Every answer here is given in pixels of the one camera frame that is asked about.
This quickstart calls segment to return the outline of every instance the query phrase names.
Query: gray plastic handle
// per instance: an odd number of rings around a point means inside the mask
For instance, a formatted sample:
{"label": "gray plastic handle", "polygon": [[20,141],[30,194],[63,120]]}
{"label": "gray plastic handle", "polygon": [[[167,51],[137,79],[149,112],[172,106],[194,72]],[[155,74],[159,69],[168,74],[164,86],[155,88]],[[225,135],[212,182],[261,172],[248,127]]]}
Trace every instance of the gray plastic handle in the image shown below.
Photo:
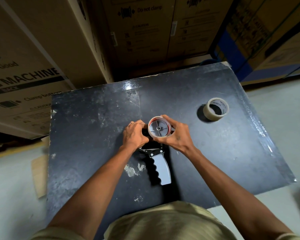
{"label": "gray plastic handle", "polygon": [[154,160],[154,165],[156,166],[156,171],[159,173],[158,178],[161,179],[160,184],[171,184],[171,175],[169,166],[167,164],[166,159],[164,158],[164,154],[158,154],[152,157]]}

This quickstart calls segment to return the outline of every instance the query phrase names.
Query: black table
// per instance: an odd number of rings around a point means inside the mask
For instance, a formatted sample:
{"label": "black table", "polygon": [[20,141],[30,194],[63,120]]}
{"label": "black table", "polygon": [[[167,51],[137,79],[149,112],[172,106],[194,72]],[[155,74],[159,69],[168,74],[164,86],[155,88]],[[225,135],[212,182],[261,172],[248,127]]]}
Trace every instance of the black table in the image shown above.
{"label": "black table", "polygon": [[[202,112],[213,97],[223,98],[230,107],[216,122]],[[294,182],[233,71],[217,63],[54,95],[47,222],[116,153],[130,121],[148,123],[161,114],[187,123],[195,146],[251,193]],[[132,155],[95,239],[103,239],[108,225],[120,216],[163,203],[220,205],[183,154],[170,148],[165,158],[172,184],[160,186],[152,161],[140,152]]]}

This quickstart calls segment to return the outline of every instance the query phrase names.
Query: hand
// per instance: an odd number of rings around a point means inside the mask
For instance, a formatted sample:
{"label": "hand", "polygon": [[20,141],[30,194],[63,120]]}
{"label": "hand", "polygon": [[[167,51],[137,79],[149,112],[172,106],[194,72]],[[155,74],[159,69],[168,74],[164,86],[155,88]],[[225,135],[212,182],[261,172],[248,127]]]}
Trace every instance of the hand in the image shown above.
{"label": "hand", "polygon": [[142,129],[148,128],[142,120],[131,121],[123,132],[123,146],[132,147],[134,150],[149,142],[148,137],[142,134]]}
{"label": "hand", "polygon": [[171,136],[168,137],[155,137],[153,138],[154,141],[169,145],[183,154],[195,147],[193,145],[189,127],[187,124],[183,124],[179,121],[173,120],[165,114],[161,116],[171,124],[175,131]]}

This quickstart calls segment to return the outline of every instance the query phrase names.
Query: khaki shirt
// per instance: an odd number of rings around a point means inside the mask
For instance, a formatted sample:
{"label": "khaki shirt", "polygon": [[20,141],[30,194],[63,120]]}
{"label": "khaki shirt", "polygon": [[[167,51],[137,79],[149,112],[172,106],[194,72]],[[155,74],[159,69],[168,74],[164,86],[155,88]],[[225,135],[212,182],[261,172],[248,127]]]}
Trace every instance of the khaki shirt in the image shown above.
{"label": "khaki shirt", "polygon": [[[105,240],[236,240],[234,234],[208,210],[176,201],[123,216],[111,223]],[[48,227],[31,240],[84,240],[74,232]],[[283,234],[277,240],[300,240],[295,234]]]}

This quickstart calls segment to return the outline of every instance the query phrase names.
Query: gray floor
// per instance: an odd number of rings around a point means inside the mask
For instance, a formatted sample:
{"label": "gray floor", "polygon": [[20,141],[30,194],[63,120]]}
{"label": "gray floor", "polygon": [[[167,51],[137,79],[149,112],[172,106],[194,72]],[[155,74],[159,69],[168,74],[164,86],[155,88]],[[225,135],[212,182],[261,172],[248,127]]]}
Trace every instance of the gray floor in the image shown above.
{"label": "gray floor", "polygon": [[[260,88],[248,96],[298,179],[257,197],[300,235],[300,80]],[[46,198],[36,198],[30,163],[42,154],[37,148],[0,158],[0,240],[27,239],[44,227]],[[209,210],[243,239],[223,207]]]}

